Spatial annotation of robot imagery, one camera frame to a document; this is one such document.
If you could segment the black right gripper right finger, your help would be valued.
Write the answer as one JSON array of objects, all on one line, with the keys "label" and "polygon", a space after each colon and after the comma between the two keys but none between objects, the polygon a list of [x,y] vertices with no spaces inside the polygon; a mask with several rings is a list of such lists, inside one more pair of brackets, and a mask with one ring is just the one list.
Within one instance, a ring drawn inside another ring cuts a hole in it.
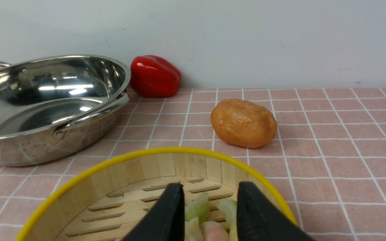
[{"label": "black right gripper right finger", "polygon": [[239,241],[312,241],[277,209],[253,182],[240,182],[237,195]]}]

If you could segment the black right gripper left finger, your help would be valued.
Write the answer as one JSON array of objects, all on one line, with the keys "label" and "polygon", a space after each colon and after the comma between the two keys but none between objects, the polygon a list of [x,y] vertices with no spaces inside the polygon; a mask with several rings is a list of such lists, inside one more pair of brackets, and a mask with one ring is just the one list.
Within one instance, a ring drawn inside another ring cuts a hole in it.
[{"label": "black right gripper left finger", "polygon": [[184,191],[170,183],[142,220],[122,241],[183,241]]}]

